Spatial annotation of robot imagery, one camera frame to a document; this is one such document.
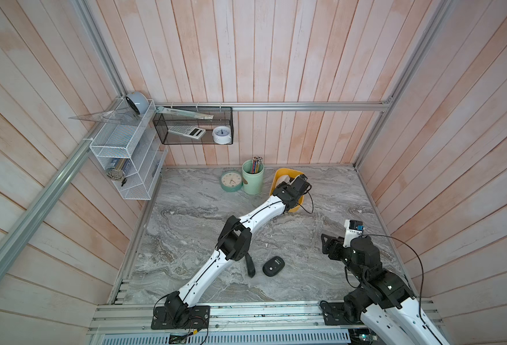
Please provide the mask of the yellow storage box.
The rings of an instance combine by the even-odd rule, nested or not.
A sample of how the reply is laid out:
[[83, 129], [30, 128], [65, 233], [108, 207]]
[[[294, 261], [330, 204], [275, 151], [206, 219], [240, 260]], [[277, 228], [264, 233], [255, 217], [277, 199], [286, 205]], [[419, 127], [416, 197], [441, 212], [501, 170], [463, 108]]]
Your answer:
[[303, 172], [298, 170], [280, 168], [275, 172], [272, 187], [269, 192], [269, 195], [272, 196], [274, 191], [282, 183], [294, 185], [296, 178], [300, 178], [301, 182], [297, 183], [297, 185], [293, 188], [292, 196], [296, 203], [288, 209], [290, 213], [295, 213], [300, 209], [305, 198], [304, 195], [306, 194], [308, 186], [310, 185], [308, 183], [308, 177]]

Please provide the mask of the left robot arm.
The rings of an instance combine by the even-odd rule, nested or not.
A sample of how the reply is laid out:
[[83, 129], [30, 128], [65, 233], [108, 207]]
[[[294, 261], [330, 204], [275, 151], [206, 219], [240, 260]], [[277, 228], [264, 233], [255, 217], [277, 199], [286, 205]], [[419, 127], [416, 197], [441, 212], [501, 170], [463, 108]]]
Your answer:
[[200, 270], [179, 290], [164, 299], [166, 315], [176, 326], [188, 321], [192, 308], [203, 293], [228, 266], [242, 260], [249, 251], [254, 234], [272, 219], [301, 205], [311, 184], [304, 174], [282, 181], [258, 208], [239, 218], [230, 216], [215, 245], [215, 250]]

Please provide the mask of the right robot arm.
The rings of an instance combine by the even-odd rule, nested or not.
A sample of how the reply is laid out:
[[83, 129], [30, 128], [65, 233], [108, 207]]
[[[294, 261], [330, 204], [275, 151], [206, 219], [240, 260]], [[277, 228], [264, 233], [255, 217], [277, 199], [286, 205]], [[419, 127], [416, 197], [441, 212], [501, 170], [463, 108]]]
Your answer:
[[319, 303], [325, 325], [362, 323], [386, 344], [449, 343], [407, 283], [384, 269], [371, 237], [348, 230], [344, 238], [322, 234], [321, 241], [322, 253], [342, 262], [359, 282], [342, 303]]

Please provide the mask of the black mouse bottom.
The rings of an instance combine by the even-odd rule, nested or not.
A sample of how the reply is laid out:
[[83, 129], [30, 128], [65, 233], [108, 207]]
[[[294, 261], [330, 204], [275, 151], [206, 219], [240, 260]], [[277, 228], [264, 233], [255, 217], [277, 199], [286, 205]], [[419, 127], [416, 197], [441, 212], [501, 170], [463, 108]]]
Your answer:
[[284, 267], [285, 261], [279, 256], [274, 256], [265, 262], [262, 267], [262, 271], [265, 276], [274, 277], [275, 275], [279, 274]]

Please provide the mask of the green pen cup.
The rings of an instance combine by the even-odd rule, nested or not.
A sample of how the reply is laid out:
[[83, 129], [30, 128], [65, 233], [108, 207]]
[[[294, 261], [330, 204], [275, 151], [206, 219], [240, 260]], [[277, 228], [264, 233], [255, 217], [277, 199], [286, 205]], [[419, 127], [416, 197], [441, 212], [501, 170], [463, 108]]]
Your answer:
[[257, 174], [250, 174], [251, 160], [246, 161], [242, 165], [242, 178], [243, 178], [243, 190], [249, 195], [256, 195], [262, 192], [263, 181], [264, 181], [264, 164], [261, 166], [261, 170]]

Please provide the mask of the pens in cup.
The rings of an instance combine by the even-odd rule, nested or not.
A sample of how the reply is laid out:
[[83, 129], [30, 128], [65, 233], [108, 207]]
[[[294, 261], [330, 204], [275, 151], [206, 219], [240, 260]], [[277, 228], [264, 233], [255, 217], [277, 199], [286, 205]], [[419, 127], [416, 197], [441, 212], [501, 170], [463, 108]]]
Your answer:
[[251, 160], [251, 169], [250, 174], [257, 174], [262, 169], [261, 166], [263, 164], [263, 158], [259, 156], [255, 156]]

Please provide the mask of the green round clock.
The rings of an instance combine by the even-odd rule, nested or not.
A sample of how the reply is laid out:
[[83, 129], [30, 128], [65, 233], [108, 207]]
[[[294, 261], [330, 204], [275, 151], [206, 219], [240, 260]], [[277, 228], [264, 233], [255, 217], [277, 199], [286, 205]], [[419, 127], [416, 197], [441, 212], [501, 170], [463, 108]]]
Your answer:
[[220, 186], [224, 191], [233, 193], [243, 187], [242, 174], [236, 171], [227, 171], [220, 177]]

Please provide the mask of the white tape roll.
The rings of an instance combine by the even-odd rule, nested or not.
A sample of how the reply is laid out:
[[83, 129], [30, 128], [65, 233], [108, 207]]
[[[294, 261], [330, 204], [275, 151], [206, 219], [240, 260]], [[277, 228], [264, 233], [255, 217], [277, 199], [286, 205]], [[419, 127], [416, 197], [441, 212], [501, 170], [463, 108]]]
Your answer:
[[213, 130], [212, 136], [217, 145], [229, 145], [233, 142], [232, 131], [229, 126], [217, 126]]

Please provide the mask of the white calculator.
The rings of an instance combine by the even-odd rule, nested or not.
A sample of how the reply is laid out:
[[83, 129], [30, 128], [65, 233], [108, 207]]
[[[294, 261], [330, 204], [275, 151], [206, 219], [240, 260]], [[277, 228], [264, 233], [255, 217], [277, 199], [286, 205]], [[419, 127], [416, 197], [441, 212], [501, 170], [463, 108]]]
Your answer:
[[201, 139], [206, 130], [196, 126], [169, 126], [168, 132], [189, 139]]

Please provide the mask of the binder clips jar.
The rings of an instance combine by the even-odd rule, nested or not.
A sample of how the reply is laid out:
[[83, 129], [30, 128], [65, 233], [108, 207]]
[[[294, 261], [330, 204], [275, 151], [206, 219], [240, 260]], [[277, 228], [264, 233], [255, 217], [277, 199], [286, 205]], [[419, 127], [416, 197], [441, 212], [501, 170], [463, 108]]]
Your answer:
[[112, 158], [108, 163], [105, 173], [113, 181], [122, 181], [128, 172], [128, 159]]

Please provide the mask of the clear triangle ruler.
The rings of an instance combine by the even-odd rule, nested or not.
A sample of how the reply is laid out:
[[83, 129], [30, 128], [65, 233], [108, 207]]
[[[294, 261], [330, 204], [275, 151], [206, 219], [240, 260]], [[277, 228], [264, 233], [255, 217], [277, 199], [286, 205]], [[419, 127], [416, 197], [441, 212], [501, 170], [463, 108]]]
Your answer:
[[70, 119], [80, 120], [84, 122], [99, 122], [110, 124], [121, 124], [136, 126], [141, 121], [141, 116], [136, 114], [131, 108], [124, 107], [111, 109], [104, 112], [94, 114], [72, 116]]

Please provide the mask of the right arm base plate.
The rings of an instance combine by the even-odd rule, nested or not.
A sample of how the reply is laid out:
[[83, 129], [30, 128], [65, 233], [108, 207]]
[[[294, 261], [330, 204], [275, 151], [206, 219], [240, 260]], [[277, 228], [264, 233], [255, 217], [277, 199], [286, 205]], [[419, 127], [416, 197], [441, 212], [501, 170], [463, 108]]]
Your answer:
[[347, 326], [362, 325], [361, 316], [368, 312], [372, 307], [376, 311], [381, 311], [380, 307], [374, 303], [368, 304], [366, 301], [347, 300], [345, 302], [328, 302], [321, 300], [319, 307], [322, 311], [326, 326]]

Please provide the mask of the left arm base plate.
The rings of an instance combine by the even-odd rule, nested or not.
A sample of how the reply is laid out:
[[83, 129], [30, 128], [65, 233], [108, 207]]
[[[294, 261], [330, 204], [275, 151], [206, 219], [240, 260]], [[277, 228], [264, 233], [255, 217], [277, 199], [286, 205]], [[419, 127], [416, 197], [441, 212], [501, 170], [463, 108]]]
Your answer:
[[154, 308], [152, 330], [204, 329], [209, 326], [210, 306]]

